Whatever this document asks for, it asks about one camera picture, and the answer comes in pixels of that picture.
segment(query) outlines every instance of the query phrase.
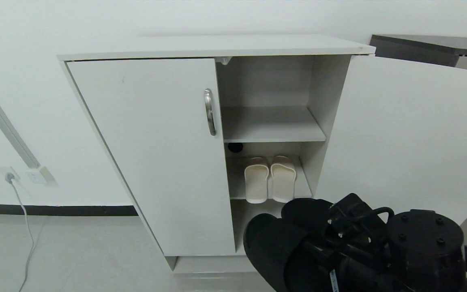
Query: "wall outlet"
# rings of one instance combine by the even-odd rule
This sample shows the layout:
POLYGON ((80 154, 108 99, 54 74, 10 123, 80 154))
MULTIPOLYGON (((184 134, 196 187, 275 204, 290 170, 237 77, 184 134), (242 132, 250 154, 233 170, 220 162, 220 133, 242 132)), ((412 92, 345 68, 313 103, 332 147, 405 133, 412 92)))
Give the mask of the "wall outlet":
POLYGON ((54 180, 44 165, 39 166, 39 168, 30 168, 24 172, 26 172, 26 175, 30 178, 32 183, 41 183, 46 185, 54 180))
POLYGON ((20 179, 20 177, 17 175, 17 172, 15 172, 11 166, 0 166, 0 172, 3 175, 3 178, 5 178, 5 175, 9 172, 13 174, 15 180, 20 179))

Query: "tiled floor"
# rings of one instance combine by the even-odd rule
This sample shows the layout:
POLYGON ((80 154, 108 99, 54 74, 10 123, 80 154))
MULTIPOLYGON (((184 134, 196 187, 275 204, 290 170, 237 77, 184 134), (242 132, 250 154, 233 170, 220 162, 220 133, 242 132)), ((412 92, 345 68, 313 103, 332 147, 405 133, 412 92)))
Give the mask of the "tiled floor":
MULTIPOLYGON (((270 292, 256 273, 172 274, 138 217, 30 216, 37 247, 24 292, 270 292)), ((463 224, 467 237, 467 220, 463 224)), ((0 215, 0 292, 17 291, 30 239, 0 215)))

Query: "metal handle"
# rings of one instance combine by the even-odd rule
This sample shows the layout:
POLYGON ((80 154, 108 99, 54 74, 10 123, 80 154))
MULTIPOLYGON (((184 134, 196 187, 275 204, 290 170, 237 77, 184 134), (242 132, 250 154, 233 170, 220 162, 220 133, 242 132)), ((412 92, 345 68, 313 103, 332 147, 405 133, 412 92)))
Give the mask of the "metal handle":
POLYGON ((206 119, 210 135, 215 135, 214 115, 212 113, 212 91, 207 88, 204 90, 204 108, 206 109, 206 119))

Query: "white slipper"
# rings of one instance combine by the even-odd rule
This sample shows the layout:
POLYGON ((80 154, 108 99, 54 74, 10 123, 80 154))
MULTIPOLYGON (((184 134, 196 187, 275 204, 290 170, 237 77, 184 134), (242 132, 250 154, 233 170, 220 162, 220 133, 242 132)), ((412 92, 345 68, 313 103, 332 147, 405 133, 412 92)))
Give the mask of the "white slipper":
POLYGON ((271 163, 271 180, 273 200, 287 203, 295 196, 295 179, 297 172, 293 161, 288 157, 279 155, 271 163))
POLYGON ((266 159, 255 157, 248 161, 244 169, 244 182, 246 187, 246 201, 260 204, 268 199, 269 168, 266 159))

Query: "white cabinet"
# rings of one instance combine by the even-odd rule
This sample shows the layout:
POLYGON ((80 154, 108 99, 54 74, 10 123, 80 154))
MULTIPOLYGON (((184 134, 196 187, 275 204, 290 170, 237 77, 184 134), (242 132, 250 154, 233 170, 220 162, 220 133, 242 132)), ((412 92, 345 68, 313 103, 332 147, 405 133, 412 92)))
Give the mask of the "white cabinet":
POLYGON ((214 59, 69 68, 163 253, 234 253, 214 59), (205 115, 206 88, 215 135, 205 115))
POLYGON ((355 192, 371 207, 467 216, 467 70, 365 56, 374 48, 322 35, 119 47, 59 58, 176 272, 253 270, 244 227, 283 204, 244 200, 249 157, 291 157, 296 198, 355 192))

